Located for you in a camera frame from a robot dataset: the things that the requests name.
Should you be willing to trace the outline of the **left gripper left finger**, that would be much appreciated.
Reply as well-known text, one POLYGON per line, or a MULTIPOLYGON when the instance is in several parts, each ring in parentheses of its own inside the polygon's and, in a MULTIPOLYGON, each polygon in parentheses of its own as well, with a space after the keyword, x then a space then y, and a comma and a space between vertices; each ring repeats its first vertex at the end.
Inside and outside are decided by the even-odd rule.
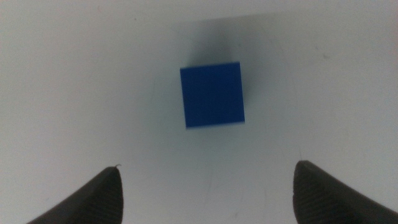
POLYGON ((123 208, 121 174, 117 167, 107 167, 29 224, 121 224, 123 208))

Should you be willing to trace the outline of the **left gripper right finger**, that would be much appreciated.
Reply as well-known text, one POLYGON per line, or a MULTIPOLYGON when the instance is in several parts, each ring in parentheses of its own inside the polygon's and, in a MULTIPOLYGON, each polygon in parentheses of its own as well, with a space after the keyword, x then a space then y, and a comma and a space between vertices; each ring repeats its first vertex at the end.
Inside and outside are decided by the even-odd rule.
POLYGON ((310 161, 298 161, 293 180, 298 223, 397 224, 397 212, 364 196, 310 161))

